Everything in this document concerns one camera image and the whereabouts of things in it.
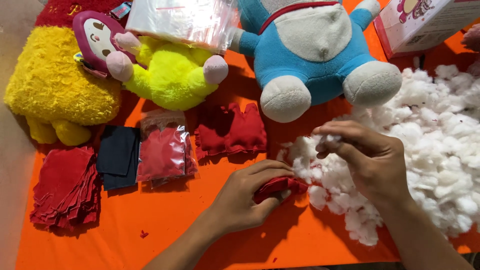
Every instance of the cardboard box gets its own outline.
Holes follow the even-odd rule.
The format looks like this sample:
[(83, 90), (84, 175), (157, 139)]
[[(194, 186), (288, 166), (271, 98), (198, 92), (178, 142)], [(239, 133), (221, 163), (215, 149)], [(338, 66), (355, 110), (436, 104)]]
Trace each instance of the cardboard box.
[(373, 21), (387, 58), (421, 54), (480, 16), (480, 0), (391, 0)]

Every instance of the qr code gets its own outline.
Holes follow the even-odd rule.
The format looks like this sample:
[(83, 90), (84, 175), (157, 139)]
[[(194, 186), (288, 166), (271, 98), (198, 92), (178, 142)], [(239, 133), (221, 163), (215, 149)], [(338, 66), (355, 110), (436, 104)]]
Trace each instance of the qr code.
[(412, 38), (412, 40), (407, 43), (407, 45), (412, 45), (412, 44), (415, 44), (415, 43), (419, 42), (424, 36), (425, 36), (425, 35), (414, 36), (414, 37)]

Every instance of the right hand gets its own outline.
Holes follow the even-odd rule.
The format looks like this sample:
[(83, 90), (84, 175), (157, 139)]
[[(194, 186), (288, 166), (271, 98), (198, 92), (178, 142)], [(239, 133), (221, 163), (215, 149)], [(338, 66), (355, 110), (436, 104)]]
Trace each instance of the right hand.
[(314, 135), (339, 135), (341, 142), (318, 146), (318, 158), (335, 153), (348, 163), (357, 190), (373, 204), (404, 203), (412, 200), (407, 186), (403, 143), (355, 121), (328, 122)]

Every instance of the left hand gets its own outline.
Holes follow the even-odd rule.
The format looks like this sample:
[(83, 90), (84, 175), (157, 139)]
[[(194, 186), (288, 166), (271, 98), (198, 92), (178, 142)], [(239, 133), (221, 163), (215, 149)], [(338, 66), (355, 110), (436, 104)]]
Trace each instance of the left hand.
[(259, 205), (253, 202), (255, 191), (276, 177), (293, 175), (288, 165), (275, 160), (263, 160), (233, 172), (203, 215), (220, 235), (258, 227), (291, 191), (278, 192)]

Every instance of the doraemon's red collar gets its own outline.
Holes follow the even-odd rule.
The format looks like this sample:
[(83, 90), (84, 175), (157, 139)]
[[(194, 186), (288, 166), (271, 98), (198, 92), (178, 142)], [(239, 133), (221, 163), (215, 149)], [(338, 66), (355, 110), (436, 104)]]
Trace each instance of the doraemon's red collar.
[(305, 9), (305, 8), (313, 8), (313, 7), (321, 7), (321, 6), (333, 6), (339, 4), (338, 1), (325, 1), (325, 2), (308, 2), (308, 3), (298, 3), (286, 6), (284, 8), (279, 9), (278, 11), (274, 12), (270, 17), (264, 22), (262, 28), (258, 32), (258, 35), (261, 35), (265, 29), (278, 17), (282, 16), (285, 13)]

